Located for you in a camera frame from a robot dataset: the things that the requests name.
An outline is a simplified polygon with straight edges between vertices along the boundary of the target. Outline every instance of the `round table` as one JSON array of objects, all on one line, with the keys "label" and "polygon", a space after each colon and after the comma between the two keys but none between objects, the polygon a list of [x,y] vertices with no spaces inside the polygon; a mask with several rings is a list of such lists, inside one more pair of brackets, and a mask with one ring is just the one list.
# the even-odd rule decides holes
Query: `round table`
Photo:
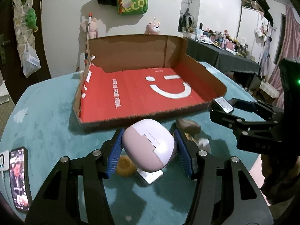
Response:
[{"label": "round table", "polygon": [[[225,99],[255,101],[223,73],[205,62],[201,63],[226,85]],[[62,156],[69,156],[70,159],[84,157],[99,149],[115,132],[105,130],[85,133],[80,128],[72,109],[79,80],[80,74],[74,73],[28,87],[7,122],[0,142],[0,152],[21,146],[27,148],[28,177],[33,199]],[[22,122],[16,122],[14,115],[20,110],[26,110],[26,114]],[[247,121],[263,121],[254,113],[238,109],[234,110],[234,114]],[[238,156],[247,169],[251,169],[258,155],[238,150],[232,130],[211,122],[208,111],[192,113],[184,118],[201,125],[200,137],[209,139],[214,156]],[[175,119],[160,122],[170,130]],[[113,174],[109,180],[103,181],[115,224],[180,225],[185,222],[196,182],[185,175],[178,155],[163,172],[164,175],[151,185],[146,185],[138,174],[131,178]],[[81,220],[87,222],[82,177],[79,177],[78,186]],[[15,213],[25,220],[26,215],[18,212],[13,205],[8,171],[4,173],[4,183],[0,180],[0,192]]]}]

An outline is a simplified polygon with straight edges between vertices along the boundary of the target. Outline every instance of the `door handle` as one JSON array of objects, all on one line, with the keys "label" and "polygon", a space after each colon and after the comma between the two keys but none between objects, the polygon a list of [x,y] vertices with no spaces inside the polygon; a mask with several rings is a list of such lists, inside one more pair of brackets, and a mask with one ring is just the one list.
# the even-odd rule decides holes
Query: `door handle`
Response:
[{"label": "door handle", "polygon": [[4,35],[3,34],[0,35],[0,58],[1,58],[2,65],[6,64],[4,47],[10,42],[11,42],[10,40],[4,41]]}]

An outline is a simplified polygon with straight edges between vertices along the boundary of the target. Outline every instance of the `blue gripper pad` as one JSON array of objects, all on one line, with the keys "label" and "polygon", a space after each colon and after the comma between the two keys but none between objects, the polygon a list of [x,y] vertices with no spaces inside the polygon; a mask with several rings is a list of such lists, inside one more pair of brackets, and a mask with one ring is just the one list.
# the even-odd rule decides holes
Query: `blue gripper pad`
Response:
[{"label": "blue gripper pad", "polygon": [[194,174],[192,168],[192,159],[177,129],[174,132],[174,139],[175,139],[175,143],[177,144],[177,150],[184,171],[186,175],[188,175],[188,177],[191,178],[191,176]]},{"label": "blue gripper pad", "polygon": [[118,164],[118,161],[119,161],[122,149],[123,149],[122,135],[123,135],[124,132],[125,132],[125,130],[121,129],[118,136],[116,138],[113,136],[113,138],[111,140],[111,141],[114,141],[114,142],[111,143],[111,144],[113,144],[113,147],[112,147],[112,150],[111,150],[111,152],[108,156],[108,159],[107,159],[106,175],[107,175],[108,178],[110,178],[110,176],[112,174],[114,174],[115,171],[116,171],[117,164]]}]

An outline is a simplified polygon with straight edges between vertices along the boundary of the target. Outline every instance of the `cardboard flap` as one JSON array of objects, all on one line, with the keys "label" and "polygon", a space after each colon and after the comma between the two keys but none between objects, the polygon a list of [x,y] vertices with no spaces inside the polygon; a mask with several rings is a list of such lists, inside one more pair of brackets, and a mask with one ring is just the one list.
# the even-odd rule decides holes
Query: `cardboard flap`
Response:
[{"label": "cardboard flap", "polygon": [[186,55],[185,53],[181,54],[181,62],[189,68],[197,77],[201,78],[207,82],[219,96],[224,96],[227,92],[226,86],[215,76],[213,76],[202,64],[197,62],[192,57]]},{"label": "cardboard flap", "polygon": [[185,39],[181,37],[168,36],[165,50],[165,66],[166,68],[173,68],[177,65],[180,59],[182,46],[185,43]]},{"label": "cardboard flap", "polygon": [[123,35],[89,40],[90,54],[95,66],[106,73],[164,67],[168,36]]}]

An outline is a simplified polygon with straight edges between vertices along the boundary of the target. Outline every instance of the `smartphone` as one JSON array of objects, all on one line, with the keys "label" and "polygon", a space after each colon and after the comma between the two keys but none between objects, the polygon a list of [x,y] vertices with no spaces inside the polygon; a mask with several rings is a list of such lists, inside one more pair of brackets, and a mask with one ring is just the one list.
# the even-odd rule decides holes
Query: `smartphone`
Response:
[{"label": "smartphone", "polygon": [[10,152],[10,189],[15,208],[28,212],[32,198],[28,180],[28,151],[25,147]]}]

